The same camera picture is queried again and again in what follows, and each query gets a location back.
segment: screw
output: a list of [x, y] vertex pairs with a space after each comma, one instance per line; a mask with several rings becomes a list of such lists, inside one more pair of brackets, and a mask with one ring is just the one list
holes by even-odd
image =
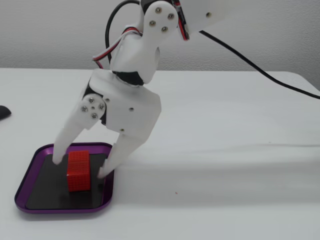
[[170, 13], [169, 15], [168, 15], [168, 19], [169, 20], [172, 20], [172, 19], [174, 19], [175, 18], [175, 15], [173, 14], [173, 13]]
[[95, 102], [95, 99], [93, 97], [89, 98], [89, 103], [93, 104]]
[[156, 22], [155, 22], [155, 21], [152, 20], [152, 21], [149, 22], [149, 26], [150, 26], [150, 27], [154, 27], [155, 25], [156, 25]]
[[99, 109], [101, 110], [101, 111], [103, 111], [103, 110], [105, 110], [105, 105], [103, 105], [102, 103], [99, 105]]
[[155, 9], [155, 13], [160, 14], [162, 12], [162, 8], [161, 7], [157, 7]]
[[97, 119], [98, 115], [96, 113], [92, 113], [91, 117], [92, 119]]
[[168, 31], [168, 28], [167, 28], [166, 26], [164, 26], [163, 28], [161, 28], [161, 31], [162, 31], [163, 33], [165, 33], [166, 31]]
[[88, 108], [86, 106], [81, 107], [81, 112], [88, 112]]

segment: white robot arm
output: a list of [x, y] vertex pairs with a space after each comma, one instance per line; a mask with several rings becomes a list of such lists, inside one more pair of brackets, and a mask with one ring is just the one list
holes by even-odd
[[100, 168], [104, 178], [144, 144], [161, 113], [160, 97], [143, 85], [148, 84], [158, 67], [159, 45], [177, 27], [187, 41], [190, 34], [214, 24], [224, 15], [223, 0], [141, 0], [136, 29], [128, 33], [113, 50], [111, 70], [95, 69], [88, 85], [64, 128], [58, 134], [53, 162], [59, 164], [67, 148], [84, 130], [99, 121], [119, 137]]

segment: red cube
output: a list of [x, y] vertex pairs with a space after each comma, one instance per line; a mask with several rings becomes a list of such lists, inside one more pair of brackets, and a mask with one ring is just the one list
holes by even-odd
[[90, 157], [88, 151], [72, 151], [66, 173], [69, 192], [90, 191]]

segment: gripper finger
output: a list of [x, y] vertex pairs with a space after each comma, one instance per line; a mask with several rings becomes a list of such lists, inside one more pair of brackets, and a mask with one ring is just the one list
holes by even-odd
[[115, 170], [128, 156], [146, 142], [148, 137], [141, 139], [134, 136], [120, 134], [117, 142], [113, 145], [108, 158], [99, 169], [98, 178], [102, 179]]
[[52, 161], [58, 165], [68, 147], [84, 129], [91, 129], [105, 114], [106, 103], [97, 94], [88, 94], [80, 100], [58, 134], [54, 146]]

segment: table surface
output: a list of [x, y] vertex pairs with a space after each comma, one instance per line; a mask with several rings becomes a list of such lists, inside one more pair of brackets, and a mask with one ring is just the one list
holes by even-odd
[[[301, 76], [279, 80], [319, 94]], [[257, 72], [158, 71], [149, 141], [115, 174], [94, 214], [29, 215], [14, 195], [34, 152], [53, 143], [90, 70], [0, 69], [0, 239], [320, 239], [319, 101]], [[76, 142], [113, 144], [97, 124]]]

